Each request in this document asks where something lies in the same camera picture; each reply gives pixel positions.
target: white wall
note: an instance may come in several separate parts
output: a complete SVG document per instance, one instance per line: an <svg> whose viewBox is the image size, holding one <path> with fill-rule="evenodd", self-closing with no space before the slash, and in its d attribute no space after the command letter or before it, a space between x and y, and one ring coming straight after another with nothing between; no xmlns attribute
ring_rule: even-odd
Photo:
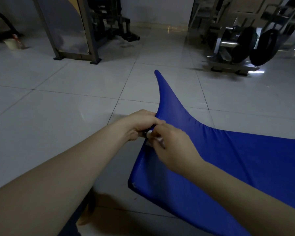
<svg viewBox="0 0 295 236"><path fill-rule="evenodd" d="M188 25L193 1L121 0L121 13L132 22Z"/></svg>
<svg viewBox="0 0 295 236"><path fill-rule="evenodd" d="M32 0L0 0L0 12L21 29L41 26Z"/></svg>

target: blue gym mat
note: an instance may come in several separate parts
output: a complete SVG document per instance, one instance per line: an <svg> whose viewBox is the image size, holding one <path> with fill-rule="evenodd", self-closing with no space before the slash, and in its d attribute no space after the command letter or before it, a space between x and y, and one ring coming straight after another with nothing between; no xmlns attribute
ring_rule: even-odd
<svg viewBox="0 0 295 236"><path fill-rule="evenodd" d="M154 73L160 93L156 117L185 131L205 161L295 208L295 140L205 126L185 110L160 72ZM249 235L216 201L168 170L145 144L128 186L204 231L221 236Z"/></svg>

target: forearm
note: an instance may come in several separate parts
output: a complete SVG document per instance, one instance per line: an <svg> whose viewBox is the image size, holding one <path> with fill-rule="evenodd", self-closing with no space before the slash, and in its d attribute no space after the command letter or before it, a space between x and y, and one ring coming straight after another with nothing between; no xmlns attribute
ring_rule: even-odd
<svg viewBox="0 0 295 236"><path fill-rule="evenodd" d="M129 140L120 128L108 125L0 188L0 235L57 235Z"/></svg>
<svg viewBox="0 0 295 236"><path fill-rule="evenodd" d="M223 206L252 235L295 235L295 209L210 163L187 178Z"/></svg>

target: hand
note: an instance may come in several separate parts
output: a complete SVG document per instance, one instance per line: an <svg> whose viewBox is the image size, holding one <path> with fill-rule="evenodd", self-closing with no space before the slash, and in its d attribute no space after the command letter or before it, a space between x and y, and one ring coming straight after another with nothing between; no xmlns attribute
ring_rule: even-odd
<svg viewBox="0 0 295 236"><path fill-rule="evenodd" d="M169 170L188 178L189 173L205 163L184 131L163 123L155 126L151 133L151 137L159 136L164 140L165 149L157 140L150 139L158 158Z"/></svg>
<svg viewBox="0 0 295 236"><path fill-rule="evenodd" d="M141 131L150 128L152 125L165 123L165 121L156 118L155 115L156 113L142 109L119 120L129 133L129 141L136 140Z"/></svg>

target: white bucket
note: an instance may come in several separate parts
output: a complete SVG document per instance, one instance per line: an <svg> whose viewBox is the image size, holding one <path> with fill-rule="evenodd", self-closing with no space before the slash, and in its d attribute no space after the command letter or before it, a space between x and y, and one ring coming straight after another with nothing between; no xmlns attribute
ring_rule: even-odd
<svg viewBox="0 0 295 236"><path fill-rule="evenodd" d="M18 50L19 46L15 39L4 39L4 43L9 47L10 50Z"/></svg>

